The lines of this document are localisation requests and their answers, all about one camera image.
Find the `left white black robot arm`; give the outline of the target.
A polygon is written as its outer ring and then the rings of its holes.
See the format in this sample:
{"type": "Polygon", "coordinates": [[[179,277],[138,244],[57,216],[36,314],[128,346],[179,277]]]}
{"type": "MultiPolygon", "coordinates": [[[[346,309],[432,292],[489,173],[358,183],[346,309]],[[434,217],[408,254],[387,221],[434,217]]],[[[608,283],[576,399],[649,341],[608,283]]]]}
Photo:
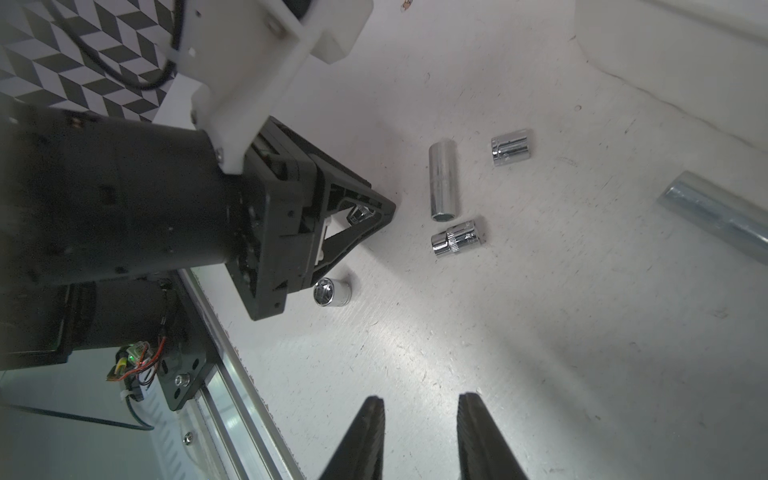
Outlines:
{"type": "Polygon", "coordinates": [[[276,119],[223,172],[196,130],[1,103],[1,366],[95,347],[97,286],[222,264],[253,320],[281,314],[395,205],[276,119]]]}

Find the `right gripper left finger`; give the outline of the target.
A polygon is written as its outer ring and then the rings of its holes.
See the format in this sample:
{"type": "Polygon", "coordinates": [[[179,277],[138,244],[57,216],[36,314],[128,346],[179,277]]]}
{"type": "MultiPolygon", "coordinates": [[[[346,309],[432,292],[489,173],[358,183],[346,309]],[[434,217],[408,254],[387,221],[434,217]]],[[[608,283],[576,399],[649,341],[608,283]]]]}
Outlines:
{"type": "Polygon", "coordinates": [[[385,425],[384,400],[378,396],[367,397],[320,479],[381,479],[385,425]]]}

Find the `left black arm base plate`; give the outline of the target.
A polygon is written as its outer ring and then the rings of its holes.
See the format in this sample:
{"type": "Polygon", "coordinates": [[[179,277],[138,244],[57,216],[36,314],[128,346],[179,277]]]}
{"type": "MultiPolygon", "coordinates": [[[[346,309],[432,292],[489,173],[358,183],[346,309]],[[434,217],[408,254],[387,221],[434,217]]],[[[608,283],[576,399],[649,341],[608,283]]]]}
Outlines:
{"type": "Polygon", "coordinates": [[[150,336],[121,347],[107,380],[130,390],[158,386],[176,412],[205,386],[220,357],[180,274],[161,277],[159,288],[160,314],[150,336]]]}

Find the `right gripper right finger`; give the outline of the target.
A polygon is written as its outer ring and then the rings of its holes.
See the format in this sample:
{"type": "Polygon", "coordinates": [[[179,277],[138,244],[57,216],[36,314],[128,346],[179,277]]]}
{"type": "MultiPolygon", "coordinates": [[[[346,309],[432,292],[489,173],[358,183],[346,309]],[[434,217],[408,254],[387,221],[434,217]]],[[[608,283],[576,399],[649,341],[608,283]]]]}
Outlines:
{"type": "Polygon", "coordinates": [[[477,393],[459,396],[457,441],[461,479],[527,479],[477,393]]]}

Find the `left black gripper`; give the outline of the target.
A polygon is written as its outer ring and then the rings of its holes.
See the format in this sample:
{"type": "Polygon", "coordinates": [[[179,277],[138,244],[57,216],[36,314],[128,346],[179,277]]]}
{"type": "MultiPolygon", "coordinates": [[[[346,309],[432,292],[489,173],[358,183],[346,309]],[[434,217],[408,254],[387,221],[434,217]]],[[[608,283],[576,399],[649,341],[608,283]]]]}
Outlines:
{"type": "Polygon", "coordinates": [[[291,293],[310,288],[346,255],[389,225],[395,203],[333,158],[312,153],[271,117],[244,156],[231,204],[233,252],[228,274],[253,321],[277,316],[291,293]],[[321,213],[364,206],[376,214],[322,243],[321,213]]]}

